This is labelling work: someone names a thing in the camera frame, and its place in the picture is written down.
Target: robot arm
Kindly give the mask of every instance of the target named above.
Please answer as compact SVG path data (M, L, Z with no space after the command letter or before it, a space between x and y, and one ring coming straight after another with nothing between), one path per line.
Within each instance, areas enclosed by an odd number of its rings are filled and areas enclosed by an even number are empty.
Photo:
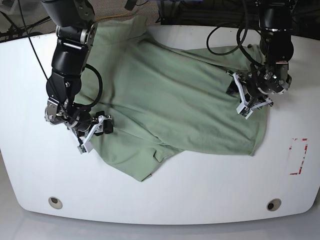
M88 139L82 141L80 137L113 132L110 116L100 112L91 117L89 113L103 90L99 72L87 64L98 25L95 12L88 0L43 0L42 4L57 25L58 37L52 73L46 84L49 98L45 119L53 125L64 123L77 137L80 152L89 152L91 147L84 145L84 142L89 144ZM97 75L100 88L96 100L89 105L74 102L81 90L81 75L85 68Z
M234 81L227 93L242 93L238 114L248 118L254 109L263 105L273 106L269 94L283 94L292 82L288 74L289 60L294 54L291 42L291 9L295 0L260 0L256 2L261 30L260 49L265 55L265 63L254 61L243 47L241 51L252 62L248 74L232 74Z

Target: wrinkled fabric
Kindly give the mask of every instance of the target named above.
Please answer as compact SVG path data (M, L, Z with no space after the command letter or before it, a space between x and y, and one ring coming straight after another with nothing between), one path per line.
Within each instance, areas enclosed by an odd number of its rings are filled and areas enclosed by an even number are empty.
M253 155L267 125L267 107L246 120L236 108L239 95L227 95L232 77L248 72L240 50L215 56L207 49L180 50L156 42L146 18L100 23L88 63L103 79L103 95L91 113L105 111L114 133L94 136L95 150L110 166L143 181L159 164L184 150L218 155ZM226 52L233 46L216 47ZM262 61L255 45L248 53ZM93 72L82 74L76 102L98 94Z

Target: black cable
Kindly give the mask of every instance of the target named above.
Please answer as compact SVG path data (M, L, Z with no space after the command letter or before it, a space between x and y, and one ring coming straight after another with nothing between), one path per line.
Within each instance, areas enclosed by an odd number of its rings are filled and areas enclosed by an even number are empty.
M11 20L10 17L7 16L4 12L0 11L0 13L4 16L5 19L16 29L19 30L20 28L14 23L14 21Z
M160 15L160 11L158 11L159 12L159 17L158 17L158 19L155 21L155 24L157 24L157 23L160 23L161 22L161 15Z
M251 73L259 72L259 71L263 70L264 68L266 68L266 65L262 65L261 67L258 67L258 68L255 69L254 71L251 71Z
M103 86L103 81L102 81L102 77L100 75L100 73L98 72L97 69L95 69L93 66L91 66L90 64L86 64L85 65L85 68L86 69L90 69L91 71L93 71L96 75L96 77L98 78L98 83L99 83L99 92L95 98L95 100L88 104L88 105L83 105L82 108L93 108L95 105L97 105L97 103L100 101L101 99L101 96L102 96L102 93L103 93L103 89L104 89L104 86Z
M43 24L44 22L47 22L47 20L51 21L51 18L49 16L47 16L47 17L45 17L45 18L43 18L43 19L41 19L41 20L39 20L39 21L37 21L37 22L35 22L33 24L30 24L30 26L35 27L35 26L37 26L39 24Z
M79 146L81 146L82 144L84 144L84 142L81 140L81 138L80 138L80 136L79 136L79 130L76 131L76 138L78 139Z
M38 25L33 26L33 27L29 30L29 34L31 33L31 31L32 31L35 27L38 27L38 26L40 26L41 24L45 24L45 23L48 23L48 22L50 22L50 21L51 21L51 19L46 20L46 21L44 21L44 22L41 22L41 23L38 24Z
M239 44L240 43L240 34L241 32L243 31L244 27L243 25L239 27L237 33L236 33L236 42ZM262 34L258 31L258 30L255 30L260 36L261 36L261 39L264 39L262 37ZM244 47L241 45L240 46L240 50L241 52L243 53L243 55L254 65L256 65L257 67L262 67L263 65L260 63L260 62L257 62L256 60L254 60L250 54L244 49Z
M142 5L145 5L146 3L148 3L149 1L146 1L144 3L141 3L141 4L136 4L136 6L142 6Z
M243 3L243 8L244 8L244 15L245 15L245 28L244 28L244 34L243 37L241 39L241 41L239 42L238 46L236 46L234 49L232 49L231 51L228 52L224 52L224 53L218 53L218 52L214 52L210 49L209 47L209 40L211 35L217 31L219 28L221 28L223 25L227 24L227 22L224 22L222 24L219 24L220 26L217 26L212 32L210 32L210 34L208 35L207 39L206 39L206 48L209 50L210 53L212 53L213 55L217 55L217 56L225 56L225 55L229 55L234 53L236 50L238 50L242 44L244 43L247 33L248 33L248 29L249 29L249 16L248 16L248 8L247 8L247 4L245 0L242 0Z

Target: green shirt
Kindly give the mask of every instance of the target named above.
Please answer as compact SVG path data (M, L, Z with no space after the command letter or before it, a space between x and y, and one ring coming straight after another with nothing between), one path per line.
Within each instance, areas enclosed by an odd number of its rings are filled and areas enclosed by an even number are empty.
M241 51L216 56L207 49L169 48L148 34L145 22L141 16L107 21L95 35L88 64L102 76L103 95L91 113L105 111L114 119L114 133L91 140L101 158L143 181L184 150L253 155L265 134L267 107L246 120L236 111L240 96L226 94L232 81L226 70L250 69ZM257 46L246 50L262 61ZM81 79L76 102L89 104L98 94L98 80L90 70Z

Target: round hole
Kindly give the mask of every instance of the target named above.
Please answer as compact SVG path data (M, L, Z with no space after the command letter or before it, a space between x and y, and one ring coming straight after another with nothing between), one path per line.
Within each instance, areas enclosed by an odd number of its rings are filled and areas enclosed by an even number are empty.
M58 203L58 199L56 199L56 198L54 198L54 197L51 198L51 201L52 201L54 204L57 204L57 203Z
M268 204L268 210L272 210L272 209L274 208L274 206L275 206L275 205L274 205L273 203L269 203L269 204Z
M49 204L54 209L62 209L62 202L54 196L49 197Z
M276 198L271 200L267 205L266 205L266 209L268 211L274 212L276 210L278 210L281 206L281 200Z

